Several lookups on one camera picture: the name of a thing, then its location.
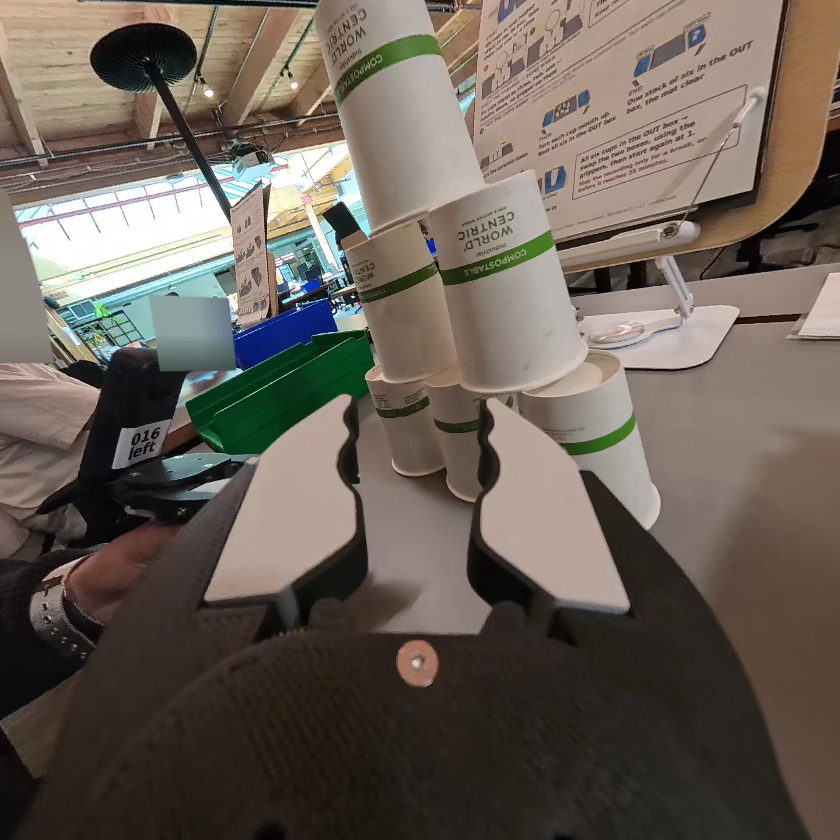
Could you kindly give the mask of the black disc on pole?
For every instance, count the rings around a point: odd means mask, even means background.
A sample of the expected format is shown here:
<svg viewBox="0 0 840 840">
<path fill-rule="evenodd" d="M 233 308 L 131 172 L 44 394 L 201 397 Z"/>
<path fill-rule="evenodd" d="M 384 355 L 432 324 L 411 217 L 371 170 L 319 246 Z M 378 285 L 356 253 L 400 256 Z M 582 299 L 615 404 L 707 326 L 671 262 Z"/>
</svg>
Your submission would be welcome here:
<svg viewBox="0 0 840 840">
<path fill-rule="evenodd" d="M 139 23 L 101 37 L 89 61 L 96 75 L 112 88 L 132 93 L 156 90 L 227 219 L 231 206 L 212 166 L 176 103 L 170 85 L 195 69 L 197 52 L 190 36 L 171 24 Z"/>
</svg>

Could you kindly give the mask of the person's left hand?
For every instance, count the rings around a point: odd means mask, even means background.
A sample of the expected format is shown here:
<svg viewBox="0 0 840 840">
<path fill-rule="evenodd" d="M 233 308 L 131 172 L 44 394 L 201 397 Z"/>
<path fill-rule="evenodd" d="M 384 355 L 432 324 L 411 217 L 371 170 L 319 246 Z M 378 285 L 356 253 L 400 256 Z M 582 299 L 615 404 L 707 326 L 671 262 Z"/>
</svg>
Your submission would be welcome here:
<svg viewBox="0 0 840 840">
<path fill-rule="evenodd" d="M 151 522 L 119 536 L 69 572 L 66 600 L 87 618 L 108 624 L 149 563 L 182 529 Z"/>
</svg>

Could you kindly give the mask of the cardboard instruction poster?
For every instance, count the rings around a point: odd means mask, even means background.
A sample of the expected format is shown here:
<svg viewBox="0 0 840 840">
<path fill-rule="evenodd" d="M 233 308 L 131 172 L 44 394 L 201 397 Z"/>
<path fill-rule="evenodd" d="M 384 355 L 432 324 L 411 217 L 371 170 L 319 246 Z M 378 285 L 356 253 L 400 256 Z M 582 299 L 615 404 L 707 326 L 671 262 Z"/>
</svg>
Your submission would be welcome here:
<svg viewBox="0 0 840 840">
<path fill-rule="evenodd" d="M 237 322 L 242 329 L 278 314 L 277 268 L 267 242 L 269 199 L 270 186 L 258 181 L 230 213 Z"/>
</svg>

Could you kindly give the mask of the silver mesh wristwatch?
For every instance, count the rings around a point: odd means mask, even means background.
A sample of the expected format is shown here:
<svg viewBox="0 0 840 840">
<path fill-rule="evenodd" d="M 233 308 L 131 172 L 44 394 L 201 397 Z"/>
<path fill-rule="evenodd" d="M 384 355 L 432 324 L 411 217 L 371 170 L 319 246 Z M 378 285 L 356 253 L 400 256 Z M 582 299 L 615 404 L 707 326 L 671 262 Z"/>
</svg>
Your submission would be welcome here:
<svg viewBox="0 0 840 840">
<path fill-rule="evenodd" d="M 48 572 L 28 608 L 35 634 L 62 657 L 82 663 L 97 646 L 103 624 L 67 598 L 67 578 L 91 556 L 86 554 Z"/>
</svg>

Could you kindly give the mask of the printed instruction sheet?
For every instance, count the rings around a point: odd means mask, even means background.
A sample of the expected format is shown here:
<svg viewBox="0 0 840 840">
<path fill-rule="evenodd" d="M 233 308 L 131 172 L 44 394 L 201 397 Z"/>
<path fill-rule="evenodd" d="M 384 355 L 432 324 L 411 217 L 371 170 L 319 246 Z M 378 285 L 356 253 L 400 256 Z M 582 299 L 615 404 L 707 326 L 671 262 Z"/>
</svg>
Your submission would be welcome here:
<svg viewBox="0 0 840 840">
<path fill-rule="evenodd" d="M 532 171 L 557 242 L 753 194 L 787 5 L 484 2 L 485 182 Z"/>
</svg>

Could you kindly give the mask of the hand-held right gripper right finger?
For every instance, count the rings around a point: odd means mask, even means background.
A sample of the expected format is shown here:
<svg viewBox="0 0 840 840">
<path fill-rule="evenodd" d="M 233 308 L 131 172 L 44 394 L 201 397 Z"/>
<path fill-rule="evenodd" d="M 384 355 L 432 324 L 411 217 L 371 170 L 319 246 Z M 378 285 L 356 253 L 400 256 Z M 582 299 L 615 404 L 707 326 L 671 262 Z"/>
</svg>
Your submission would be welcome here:
<svg viewBox="0 0 840 840">
<path fill-rule="evenodd" d="M 495 397 L 479 409 L 467 579 L 489 605 L 627 614 L 631 604 L 573 459 Z"/>
</svg>

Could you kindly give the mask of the white paper cup green band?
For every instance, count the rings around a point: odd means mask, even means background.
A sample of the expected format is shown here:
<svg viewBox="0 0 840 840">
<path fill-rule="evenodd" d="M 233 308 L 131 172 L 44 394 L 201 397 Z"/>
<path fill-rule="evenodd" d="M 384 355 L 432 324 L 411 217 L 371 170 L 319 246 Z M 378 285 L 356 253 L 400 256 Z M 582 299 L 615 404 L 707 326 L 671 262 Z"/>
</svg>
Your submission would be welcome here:
<svg viewBox="0 0 840 840">
<path fill-rule="evenodd" d="M 321 1 L 316 29 L 373 232 L 482 188 L 424 2 Z"/>
<path fill-rule="evenodd" d="M 417 478 L 444 469 L 444 455 L 424 381 L 387 381 L 380 364 L 366 373 L 365 380 L 394 471 Z"/>
<path fill-rule="evenodd" d="M 436 207 L 429 224 L 465 389 L 530 391 L 585 361 L 534 171 Z"/>
<path fill-rule="evenodd" d="M 443 451 L 447 487 L 458 499 L 475 502 L 481 490 L 478 481 L 480 402 L 488 394 L 467 390 L 456 364 L 426 378 L 425 386 Z"/>
<path fill-rule="evenodd" d="M 650 530 L 661 499 L 652 481 L 621 360 L 591 350 L 562 379 L 521 392 L 521 416 L 594 473 L 635 519 Z"/>
<path fill-rule="evenodd" d="M 423 381 L 457 363 L 444 286 L 418 218 L 345 249 L 383 378 Z"/>
</svg>

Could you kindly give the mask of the white paper sheet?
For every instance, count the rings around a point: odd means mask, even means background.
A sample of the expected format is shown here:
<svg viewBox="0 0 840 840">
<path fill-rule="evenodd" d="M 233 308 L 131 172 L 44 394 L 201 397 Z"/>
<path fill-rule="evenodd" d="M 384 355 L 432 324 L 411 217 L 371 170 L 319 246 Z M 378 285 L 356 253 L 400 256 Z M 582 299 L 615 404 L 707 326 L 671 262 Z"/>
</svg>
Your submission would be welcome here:
<svg viewBox="0 0 840 840">
<path fill-rule="evenodd" d="M 839 341 L 839 273 L 830 273 L 810 311 L 801 316 L 788 340 Z"/>
</svg>

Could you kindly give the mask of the blue plastic bin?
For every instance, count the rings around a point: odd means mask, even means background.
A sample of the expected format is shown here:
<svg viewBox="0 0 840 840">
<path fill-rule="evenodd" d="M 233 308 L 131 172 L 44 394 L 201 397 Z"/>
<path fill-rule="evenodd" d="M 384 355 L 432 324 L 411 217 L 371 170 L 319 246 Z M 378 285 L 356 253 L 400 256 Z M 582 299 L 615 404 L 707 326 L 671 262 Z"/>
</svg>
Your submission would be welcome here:
<svg viewBox="0 0 840 840">
<path fill-rule="evenodd" d="M 309 343 L 316 334 L 337 330 L 329 301 L 311 301 L 235 334 L 236 367 L 246 371 L 297 343 Z"/>
</svg>

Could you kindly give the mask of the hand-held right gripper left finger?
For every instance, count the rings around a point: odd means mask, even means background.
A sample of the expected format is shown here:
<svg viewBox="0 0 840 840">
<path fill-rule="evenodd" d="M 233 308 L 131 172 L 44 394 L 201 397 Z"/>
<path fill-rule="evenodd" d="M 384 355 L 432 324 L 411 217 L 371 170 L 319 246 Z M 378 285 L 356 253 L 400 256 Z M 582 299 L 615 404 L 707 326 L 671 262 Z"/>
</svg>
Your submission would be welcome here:
<svg viewBox="0 0 840 840">
<path fill-rule="evenodd" d="M 271 444 L 204 593 L 208 606 L 345 601 L 369 570 L 358 404 L 341 394 Z"/>
</svg>

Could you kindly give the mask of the tan board with black back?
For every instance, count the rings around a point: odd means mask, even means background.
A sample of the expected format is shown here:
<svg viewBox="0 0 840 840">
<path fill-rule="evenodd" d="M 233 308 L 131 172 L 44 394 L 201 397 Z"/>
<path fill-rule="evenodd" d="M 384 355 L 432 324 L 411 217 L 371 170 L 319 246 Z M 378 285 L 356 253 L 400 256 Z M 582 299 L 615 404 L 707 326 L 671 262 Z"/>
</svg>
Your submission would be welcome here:
<svg viewBox="0 0 840 840">
<path fill-rule="evenodd" d="M 352 245 L 358 239 L 357 235 L 364 233 L 349 208 L 343 202 L 337 202 L 330 208 L 324 209 L 322 216 L 332 228 L 341 250 L 345 250 L 343 244 L 345 239 L 350 238 L 350 244 Z"/>
</svg>

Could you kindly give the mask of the person's left forearm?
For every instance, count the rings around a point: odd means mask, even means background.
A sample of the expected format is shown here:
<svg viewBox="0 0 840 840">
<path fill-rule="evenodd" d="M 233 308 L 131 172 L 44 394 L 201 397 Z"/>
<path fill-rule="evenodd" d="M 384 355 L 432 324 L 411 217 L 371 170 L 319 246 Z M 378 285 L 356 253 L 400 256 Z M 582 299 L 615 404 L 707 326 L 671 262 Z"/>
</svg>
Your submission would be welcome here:
<svg viewBox="0 0 840 840">
<path fill-rule="evenodd" d="M 29 621 L 30 599 L 48 572 L 89 552 L 68 549 L 36 560 L 2 560 L 1 716 L 5 718 L 73 676 L 85 663 L 64 658 L 43 642 Z"/>
</svg>

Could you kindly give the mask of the grey desk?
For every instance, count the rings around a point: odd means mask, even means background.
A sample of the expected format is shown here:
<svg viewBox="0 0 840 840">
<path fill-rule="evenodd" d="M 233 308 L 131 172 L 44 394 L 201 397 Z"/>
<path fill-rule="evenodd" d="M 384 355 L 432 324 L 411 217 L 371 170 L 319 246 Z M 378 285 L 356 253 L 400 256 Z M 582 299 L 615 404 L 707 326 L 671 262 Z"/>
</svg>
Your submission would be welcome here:
<svg viewBox="0 0 840 840">
<path fill-rule="evenodd" d="M 715 611 L 768 722 L 813 838 L 839 837 L 838 342 L 789 339 L 838 264 L 692 283 L 737 321 L 711 361 L 627 374 L 650 474 L 653 528 Z M 360 626 L 474 633 L 487 605 L 466 579 L 471 506 L 443 473 L 397 475 L 359 402 L 370 575 Z"/>
</svg>

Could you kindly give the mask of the white stand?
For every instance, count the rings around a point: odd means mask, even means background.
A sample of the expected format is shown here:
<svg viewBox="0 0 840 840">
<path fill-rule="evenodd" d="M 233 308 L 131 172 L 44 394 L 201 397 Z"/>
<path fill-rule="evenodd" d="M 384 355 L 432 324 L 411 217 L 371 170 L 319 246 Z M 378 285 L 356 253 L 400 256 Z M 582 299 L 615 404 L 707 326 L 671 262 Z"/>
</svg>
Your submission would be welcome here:
<svg viewBox="0 0 840 840">
<path fill-rule="evenodd" d="M 590 350 L 614 354 L 630 371 L 684 371 L 711 360 L 740 317 L 731 305 L 696 305 L 673 255 L 655 258 L 675 296 L 673 310 L 630 311 L 602 316 L 575 313 Z"/>
</svg>

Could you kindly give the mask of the green plastic bin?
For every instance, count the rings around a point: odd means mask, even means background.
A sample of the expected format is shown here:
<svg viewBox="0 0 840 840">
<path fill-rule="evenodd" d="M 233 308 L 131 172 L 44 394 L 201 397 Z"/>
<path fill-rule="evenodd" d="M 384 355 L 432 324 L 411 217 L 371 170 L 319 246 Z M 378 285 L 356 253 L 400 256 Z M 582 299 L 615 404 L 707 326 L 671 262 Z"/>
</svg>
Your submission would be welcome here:
<svg viewBox="0 0 840 840">
<path fill-rule="evenodd" d="M 321 333 L 195 396 L 185 407 L 214 451 L 259 455 L 335 397 L 362 398 L 373 367 L 365 329 Z"/>
</svg>

